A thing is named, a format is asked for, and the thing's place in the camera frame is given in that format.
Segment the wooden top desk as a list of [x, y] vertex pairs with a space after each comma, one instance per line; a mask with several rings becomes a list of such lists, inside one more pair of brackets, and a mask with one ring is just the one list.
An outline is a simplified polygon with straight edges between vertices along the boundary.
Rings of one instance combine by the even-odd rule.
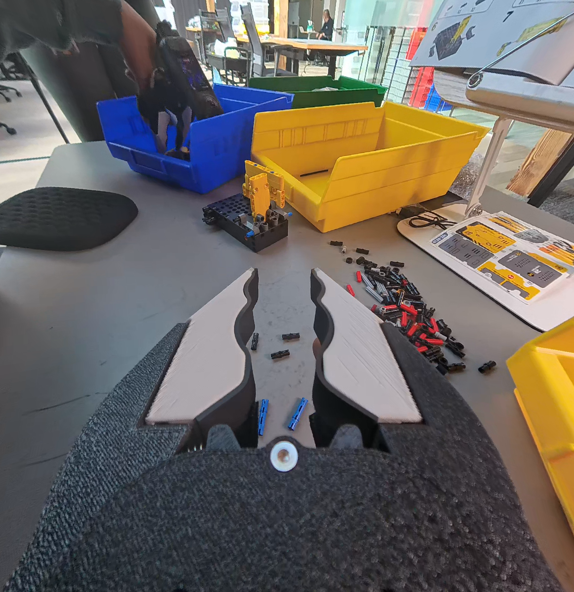
[[[211, 48], [215, 41], [222, 40], [221, 31], [199, 27], [186, 27], [184, 33], [188, 41], [197, 49], [197, 57], [200, 62], [209, 69], [217, 69], [224, 75], [236, 73], [241, 79], [249, 79], [251, 71], [251, 46], [247, 33], [235, 33], [236, 46], [224, 48], [220, 53], [215, 53]], [[272, 34], [260, 35], [264, 48], [273, 51], [273, 46], [283, 46], [279, 54], [286, 60], [291, 60], [290, 71], [298, 74], [299, 62], [305, 60], [309, 52], [324, 56], [328, 59], [329, 76], [335, 76], [336, 58], [353, 53], [363, 55], [368, 47], [364, 44], [335, 43], [318, 39], [289, 39]]]

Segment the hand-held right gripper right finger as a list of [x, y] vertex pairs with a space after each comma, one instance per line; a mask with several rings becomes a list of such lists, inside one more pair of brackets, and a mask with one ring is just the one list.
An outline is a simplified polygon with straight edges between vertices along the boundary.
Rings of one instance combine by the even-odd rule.
[[317, 448], [344, 425], [375, 444], [381, 425], [420, 425], [423, 417], [385, 332], [385, 323], [319, 268], [311, 270], [313, 329], [319, 342], [310, 417]]

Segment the open instruction booklet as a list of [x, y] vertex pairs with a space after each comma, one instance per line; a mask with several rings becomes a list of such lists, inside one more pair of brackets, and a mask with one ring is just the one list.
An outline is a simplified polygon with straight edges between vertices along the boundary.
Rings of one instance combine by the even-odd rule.
[[411, 65], [574, 87], [574, 1], [443, 1]]

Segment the black mesh pad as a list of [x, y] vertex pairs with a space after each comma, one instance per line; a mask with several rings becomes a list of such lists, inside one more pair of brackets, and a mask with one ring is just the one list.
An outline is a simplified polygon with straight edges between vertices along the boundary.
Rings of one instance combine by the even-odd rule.
[[77, 252], [118, 236], [138, 215], [127, 196], [90, 189], [43, 187], [0, 203], [0, 245]]

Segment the black and yellow lego model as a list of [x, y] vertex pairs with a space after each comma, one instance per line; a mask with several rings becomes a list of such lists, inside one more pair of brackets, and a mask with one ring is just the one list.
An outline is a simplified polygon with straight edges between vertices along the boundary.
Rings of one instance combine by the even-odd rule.
[[284, 210], [282, 174], [251, 160], [245, 170], [242, 192], [204, 207], [202, 220], [259, 252], [288, 236], [292, 213]]

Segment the blue plastic bin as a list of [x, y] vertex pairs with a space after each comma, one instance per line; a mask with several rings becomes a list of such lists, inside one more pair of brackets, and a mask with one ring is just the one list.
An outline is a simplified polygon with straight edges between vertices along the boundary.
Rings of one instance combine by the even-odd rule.
[[112, 156], [140, 174], [206, 194], [244, 176], [250, 159], [255, 114], [290, 109], [294, 94], [213, 84], [224, 114], [191, 124], [187, 137], [190, 160], [157, 152], [136, 97], [100, 101], [97, 111]]

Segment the person's left hand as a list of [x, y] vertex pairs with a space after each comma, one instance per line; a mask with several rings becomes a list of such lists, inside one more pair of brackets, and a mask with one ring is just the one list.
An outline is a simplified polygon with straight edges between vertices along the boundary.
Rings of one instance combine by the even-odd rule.
[[156, 49], [156, 34], [148, 24], [125, 33], [125, 60], [140, 91], [151, 84]]

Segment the green plastic bin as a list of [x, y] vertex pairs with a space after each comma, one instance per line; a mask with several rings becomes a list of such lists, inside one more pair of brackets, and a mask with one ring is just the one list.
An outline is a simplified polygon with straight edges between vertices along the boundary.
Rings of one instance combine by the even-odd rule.
[[[330, 105], [372, 102], [380, 107], [388, 91], [385, 86], [371, 84], [362, 80], [341, 76], [334, 79], [331, 76], [310, 77], [268, 77], [250, 78], [249, 87], [263, 90], [292, 93], [292, 108], [313, 108]], [[315, 88], [333, 86], [340, 88], [340, 92], [313, 92]]]

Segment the stack of red blue crates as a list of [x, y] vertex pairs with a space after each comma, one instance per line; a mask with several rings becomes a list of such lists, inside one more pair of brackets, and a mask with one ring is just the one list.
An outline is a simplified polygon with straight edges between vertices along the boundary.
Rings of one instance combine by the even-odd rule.
[[390, 40], [382, 86], [385, 101], [424, 109], [432, 113], [451, 114], [453, 106], [434, 89], [434, 69], [411, 65], [426, 27], [390, 27]]

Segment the person's left forearm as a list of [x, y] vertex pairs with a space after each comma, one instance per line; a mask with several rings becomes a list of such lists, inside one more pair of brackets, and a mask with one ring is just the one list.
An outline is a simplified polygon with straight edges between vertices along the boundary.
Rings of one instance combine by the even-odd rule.
[[0, 62], [39, 42], [55, 50], [122, 38], [121, 1], [0, 1]]

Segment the pile of small lego pins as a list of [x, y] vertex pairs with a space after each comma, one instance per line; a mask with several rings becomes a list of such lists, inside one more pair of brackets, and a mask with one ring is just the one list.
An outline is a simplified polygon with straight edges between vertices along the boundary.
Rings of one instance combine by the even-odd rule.
[[453, 336], [444, 320], [436, 318], [436, 309], [428, 306], [416, 285], [402, 273], [403, 262], [379, 265], [366, 258], [370, 253], [367, 249], [349, 251], [336, 240], [329, 245], [340, 250], [346, 264], [358, 266], [355, 280], [375, 300], [370, 307], [372, 314], [397, 328], [440, 374], [466, 369], [462, 361], [466, 356], [464, 344]]

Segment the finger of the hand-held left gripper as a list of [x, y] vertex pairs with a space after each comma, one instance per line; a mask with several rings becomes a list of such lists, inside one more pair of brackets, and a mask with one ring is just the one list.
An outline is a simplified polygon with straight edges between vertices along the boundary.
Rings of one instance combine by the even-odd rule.
[[172, 123], [172, 114], [168, 110], [158, 113], [157, 131], [155, 132], [155, 142], [157, 151], [165, 153], [167, 151], [168, 127]]
[[191, 107], [186, 107], [182, 110], [182, 112], [177, 110], [175, 116], [177, 119], [175, 149], [176, 151], [181, 151], [193, 120], [193, 112]]

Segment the yellow plastic bin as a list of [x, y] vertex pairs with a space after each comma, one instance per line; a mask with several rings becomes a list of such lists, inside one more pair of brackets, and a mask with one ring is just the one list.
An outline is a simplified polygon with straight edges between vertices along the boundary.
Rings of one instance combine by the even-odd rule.
[[525, 344], [506, 364], [574, 535], [574, 317]]
[[393, 102], [289, 109], [255, 115], [251, 154], [326, 233], [445, 195], [488, 131]]

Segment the sticker sheet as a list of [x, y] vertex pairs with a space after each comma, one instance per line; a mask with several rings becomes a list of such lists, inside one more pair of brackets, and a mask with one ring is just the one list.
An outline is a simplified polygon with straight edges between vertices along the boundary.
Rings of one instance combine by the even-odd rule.
[[538, 301], [574, 279], [574, 243], [501, 211], [469, 217], [431, 245], [514, 298]]

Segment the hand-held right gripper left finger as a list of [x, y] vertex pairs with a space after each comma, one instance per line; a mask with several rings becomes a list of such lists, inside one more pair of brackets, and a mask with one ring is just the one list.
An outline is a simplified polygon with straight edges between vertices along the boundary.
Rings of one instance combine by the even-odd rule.
[[258, 446], [258, 404], [248, 342], [258, 270], [250, 268], [183, 326], [145, 407], [145, 425], [186, 426], [179, 448], [205, 446], [228, 425], [243, 448]]

